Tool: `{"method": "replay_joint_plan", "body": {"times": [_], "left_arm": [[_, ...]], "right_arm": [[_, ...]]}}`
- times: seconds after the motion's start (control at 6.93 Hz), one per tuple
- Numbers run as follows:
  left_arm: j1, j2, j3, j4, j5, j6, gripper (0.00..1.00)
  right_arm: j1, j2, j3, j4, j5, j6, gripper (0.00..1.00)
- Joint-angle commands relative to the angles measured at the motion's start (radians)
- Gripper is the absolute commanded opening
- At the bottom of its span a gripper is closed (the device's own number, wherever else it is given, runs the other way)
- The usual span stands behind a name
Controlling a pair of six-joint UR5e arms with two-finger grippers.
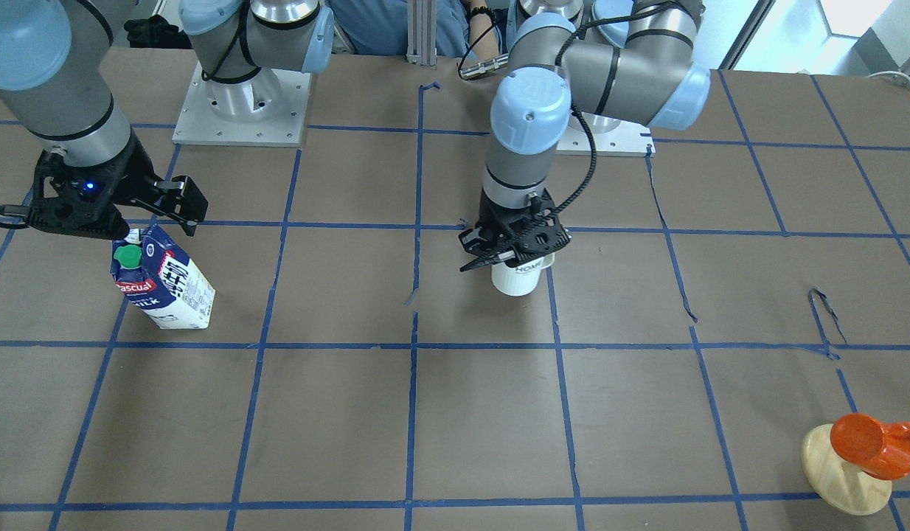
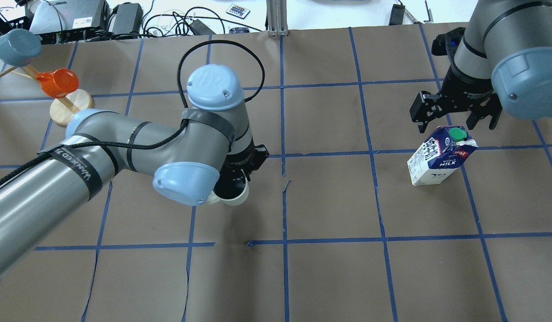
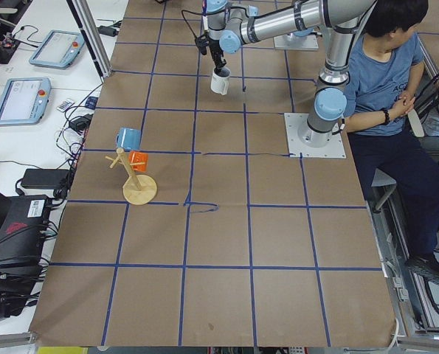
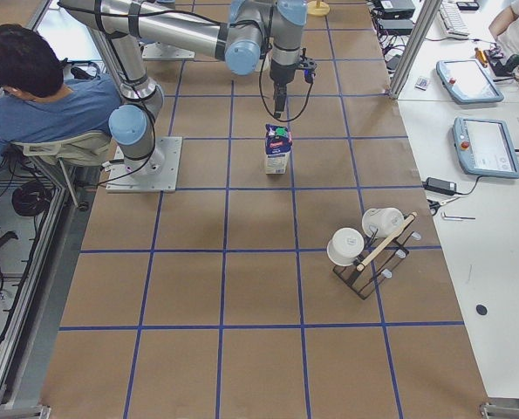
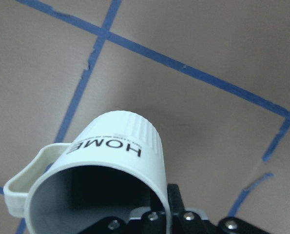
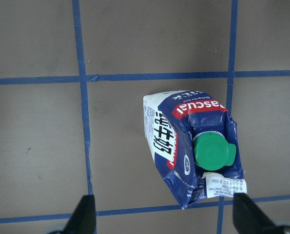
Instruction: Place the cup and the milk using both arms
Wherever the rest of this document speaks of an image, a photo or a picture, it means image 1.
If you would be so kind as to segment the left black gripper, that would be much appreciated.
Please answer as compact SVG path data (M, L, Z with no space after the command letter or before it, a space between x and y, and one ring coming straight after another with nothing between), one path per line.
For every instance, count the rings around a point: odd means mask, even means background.
M459 272L496 263L516 268L560 251L570 241L549 191L536 195L521 209L502 207L483 192L478 222L474 228L459 233L462 248L475 258L461 266Z

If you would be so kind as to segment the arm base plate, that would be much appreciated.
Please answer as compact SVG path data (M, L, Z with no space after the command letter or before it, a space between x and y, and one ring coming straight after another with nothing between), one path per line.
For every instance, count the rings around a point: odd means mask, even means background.
M176 119L178 145L299 148L313 74L263 69L238 84L205 81L195 68Z
M589 151L586 130L592 132L599 156L643 157L648 151L655 152L649 128L637 123L590 114L584 107L580 107L580 112L586 125L580 124L574 115L569 117L569 125L557 144L559 155L586 154Z

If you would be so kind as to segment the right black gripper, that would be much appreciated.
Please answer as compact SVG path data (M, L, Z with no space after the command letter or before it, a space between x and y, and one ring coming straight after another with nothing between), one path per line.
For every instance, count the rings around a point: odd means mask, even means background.
M94 166L70 166L60 151L45 150L35 166L26 223L42 232L119 240L129 232L119 205L165 216L192 237L209 201L189 176L162 181L139 144Z

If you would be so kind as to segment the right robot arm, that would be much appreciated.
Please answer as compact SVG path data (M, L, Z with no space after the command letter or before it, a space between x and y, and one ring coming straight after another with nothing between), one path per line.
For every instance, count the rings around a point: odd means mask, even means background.
M188 176L159 178L99 73L131 1L0 1L0 100L41 143L32 198L0 204L11 229L104 240L128 234L121 206L194 235L208 199ZM212 115L262 123L286 109L277 71L317 74L335 16L321 1L182 1Z

